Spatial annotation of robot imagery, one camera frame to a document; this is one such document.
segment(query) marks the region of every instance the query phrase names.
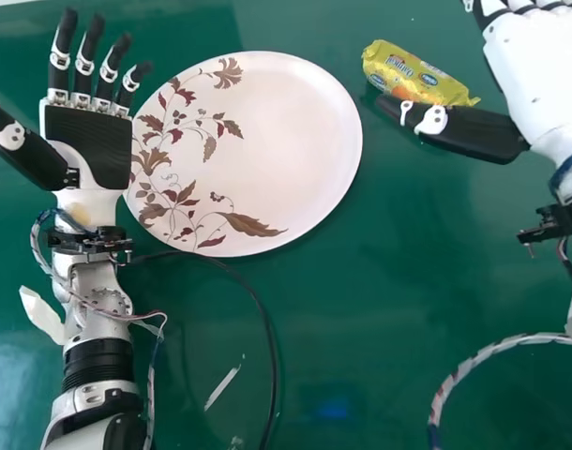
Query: wire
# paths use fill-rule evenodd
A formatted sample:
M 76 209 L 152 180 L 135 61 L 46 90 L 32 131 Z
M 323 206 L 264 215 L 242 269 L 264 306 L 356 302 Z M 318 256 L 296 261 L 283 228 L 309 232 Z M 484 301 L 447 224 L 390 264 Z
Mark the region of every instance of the wire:
M 64 222 L 67 223 L 67 225 L 69 225 L 71 228 L 74 229 L 74 231 L 78 233 L 85 233 L 89 235 L 92 234 L 91 232 L 86 230 L 85 227 L 79 224 L 72 216 L 70 216 L 67 212 L 63 211 L 62 209 L 53 208 L 46 211 L 42 211 L 38 215 L 38 218 L 34 222 L 32 230 L 30 231 L 30 246 L 32 247 L 32 253 L 34 254 L 34 258 L 36 259 L 42 271 L 45 274 L 47 274 L 53 280 L 54 283 L 58 284 L 67 293 L 75 297 L 78 300 L 78 302 L 80 302 L 81 305 L 84 305 L 85 307 L 91 309 L 94 313 L 120 322 L 136 323 L 139 326 L 146 328 L 148 331 L 157 336 L 153 357 L 151 358 L 151 362 L 148 366 L 148 380 L 147 380 L 148 408 L 147 408 L 147 420 L 146 420 L 146 438 L 144 440 L 143 450 L 149 450 L 153 443 L 153 436 L 155 431 L 155 359 L 157 356 L 158 345 L 163 340 L 163 328 L 165 327 L 165 324 L 167 323 L 168 320 L 167 314 L 157 309 L 147 314 L 141 314 L 141 315 L 114 313 L 107 309 L 95 306 L 93 303 L 90 302 L 90 300 L 86 299 L 85 297 L 77 293 L 62 277 L 60 277 L 51 268 L 51 266 L 47 263 L 46 259 L 42 255 L 42 251 L 40 250 L 40 243 L 38 241 L 38 238 L 40 236 L 40 228 L 48 218 L 54 216 L 61 218 Z M 144 320 L 152 319 L 153 317 L 162 318 L 162 322 L 159 328 L 144 323 Z
M 259 450 L 266 450 L 269 445 L 269 440 L 271 438 L 272 429 L 274 427 L 274 422 L 276 420 L 276 408 L 278 406 L 278 344 L 276 339 L 276 333 L 274 327 L 271 323 L 271 319 L 269 314 L 267 313 L 267 309 L 265 308 L 262 301 L 259 299 L 259 296 L 255 292 L 255 290 L 244 280 L 244 278 L 237 272 L 235 269 L 232 269 L 229 265 L 224 264 L 223 262 L 216 260 L 210 256 L 202 255 L 199 253 L 189 253 L 184 252 L 181 250 L 169 250 L 160 253 L 156 253 L 153 255 L 143 255 L 140 257 L 136 257 L 132 260 L 128 266 L 144 263 L 151 260 L 156 260 L 159 258 L 165 258 L 168 256 L 192 256 L 198 258 L 199 260 L 205 261 L 207 263 L 211 263 L 218 267 L 219 269 L 225 271 L 233 280 L 235 280 L 238 284 L 240 284 L 243 288 L 245 288 L 250 297 L 254 300 L 257 309 L 261 315 L 263 320 L 263 328 L 265 330 L 265 334 L 267 337 L 267 345 L 269 347 L 269 356 L 270 356 L 270 364 L 271 364 L 271 388 L 270 388 L 270 398 L 269 398 L 269 409 L 267 412 L 267 419 L 265 421 L 265 426 L 263 427 L 263 435 L 259 443 Z
M 446 380 L 444 380 L 432 401 L 428 419 L 428 442 L 430 450 L 442 450 L 440 422 L 444 404 L 451 395 L 453 389 L 461 382 L 461 380 L 467 377 L 472 370 L 495 354 L 511 350 L 518 345 L 551 343 L 572 345 L 572 337 L 555 333 L 538 333 L 535 335 L 508 337 L 500 342 L 490 344 L 488 347 L 480 350 L 475 356 L 459 364 L 457 370 L 451 373 Z
M 559 243 L 557 244 L 557 256 L 561 260 L 561 263 L 564 265 L 565 270 L 567 270 L 567 274 L 572 281 L 572 262 L 567 257 L 567 240 L 567 236 L 559 240 Z

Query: black fingertip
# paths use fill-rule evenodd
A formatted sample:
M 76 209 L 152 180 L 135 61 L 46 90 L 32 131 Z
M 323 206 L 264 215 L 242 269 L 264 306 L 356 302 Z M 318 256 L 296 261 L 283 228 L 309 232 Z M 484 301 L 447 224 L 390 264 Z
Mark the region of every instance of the black fingertip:
M 136 65 L 132 72 L 132 80 L 135 83 L 139 83 L 143 79 L 143 76 L 151 70 L 153 70 L 153 63 L 150 61 L 144 61 L 143 63 Z
M 88 34 L 94 39 L 99 39 L 105 31 L 105 19 L 100 14 L 95 14 L 90 22 Z
M 60 30 L 71 30 L 78 26 L 78 12 L 75 9 L 66 7 L 63 11 L 63 16 L 61 16 L 61 22 L 59 22 Z
M 119 37 L 119 39 L 113 44 L 113 50 L 109 55 L 109 60 L 107 64 L 112 70 L 117 70 L 119 68 L 119 62 L 121 58 L 128 52 L 129 46 L 132 44 L 132 36 L 129 33 L 124 33 Z
M 78 26 L 78 13 L 71 8 L 67 8 L 63 12 L 61 17 L 61 22 L 59 22 L 59 28 L 57 33 L 57 39 L 55 45 L 59 52 L 68 53 L 69 45 L 73 39 L 73 34 Z
M 119 55 L 123 56 L 129 50 L 130 45 L 132 45 L 132 35 L 130 33 L 124 33 L 115 42 L 114 47 Z

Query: yellow wrapper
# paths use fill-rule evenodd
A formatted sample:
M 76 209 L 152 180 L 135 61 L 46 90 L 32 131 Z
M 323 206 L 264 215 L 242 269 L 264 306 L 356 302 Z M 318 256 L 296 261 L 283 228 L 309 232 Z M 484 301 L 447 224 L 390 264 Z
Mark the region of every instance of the yellow wrapper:
M 378 89 L 404 100 L 445 106 L 480 101 L 453 77 L 385 40 L 374 40 L 363 51 L 363 71 Z

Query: robotic arm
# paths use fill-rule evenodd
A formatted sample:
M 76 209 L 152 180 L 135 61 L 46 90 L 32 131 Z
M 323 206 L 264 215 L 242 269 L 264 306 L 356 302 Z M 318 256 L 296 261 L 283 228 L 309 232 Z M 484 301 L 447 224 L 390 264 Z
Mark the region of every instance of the robotic arm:
M 162 313 L 133 315 L 132 303 L 117 283 L 114 262 L 119 253 L 127 259 L 131 253 L 131 240 L 115 225 L 115 207 L 129 182 L 129 107 L 151 65 L 128 70 L 113 96 L 131 42 L 124 34 L 107 53 L 92 95 L 93 60 L 104 28 L 104 20 L 95 16 L 75 59 L 70 91 L 69 48 L 77 21 L 76 12 L 67 9 L 54 35 L 47 96 L 39 105 L 41 136 L 0 107 L 0 156 L 38 187 L 52 191 L 58 206 L 55 225 L 47 231 L 52 267 L 38 247 L 40 225 L 51 213 L 40 216 L 31 240 L 38 261 L 53 279 L 65 323 L 37 293 L 21 289 L 32 322 L 63 345 L 62 394 L 53 403 L 40 448 L 147 450 L 152 445 L 152 399 L 146 423 L 134 382 L 128 325 Z M 149 373 L 149 384 L 153 377 L 154 372 Z

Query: green table surface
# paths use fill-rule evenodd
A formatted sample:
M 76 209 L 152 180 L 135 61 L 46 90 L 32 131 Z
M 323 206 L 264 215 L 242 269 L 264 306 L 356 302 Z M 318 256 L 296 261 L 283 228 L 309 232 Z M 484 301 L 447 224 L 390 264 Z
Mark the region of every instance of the green table surface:
M 0 7 L 0 102 L 31 128 L 63 5 Z M 358 107 L 363 158 L 340 206 L 288 246 L 229 261 L 258 290 L 277 328 L 283 368 L 273 449 L 424 449 L 433 393 L 460 360 L 508 335 L 563 329 L 571 287 L 553 245 L 538 246 L 532 260 L 515 237 L 537 223 L 536 207 L 551 201 L 551 164 L 525 155 L 499 167 L 447 154 L 421 145 L 364 101 L 372 91 L 360 55 L 384 38 L 468 84 L 483 98 L 480 107 L 504 110 L 482 37 L 459 1 L 71 5 L 83 18 L 105 14 L 106 45 L 132 32 L 128 64 L 154 60 L 137 106 L 204 59 L 269 50 L 326 68 Z M 0 450 L 38 448 L 60 392 L 61 349 L 27 320 L 17 293 L 25 284 L 53 300 L 28 244 L 35 216 L 52 205 L 51 194 L 0 159 Z M 118 221 L 137 253 L 164 249 L 123 202 Z M 128 268 L 120 279 L 139 311 L 170 315 L 158 358 L 158 449 L 257 448 L 269 360 L 247 293 L 191 258 Z M 143 385 L 153 340 L 142 330 L 134 336 Z M 572 449 L 572 348 L 525 347 L 488 362 L 455 391 L 443 434 L 451 449 Z M 234 437 L 243 443 L 231 445 Z

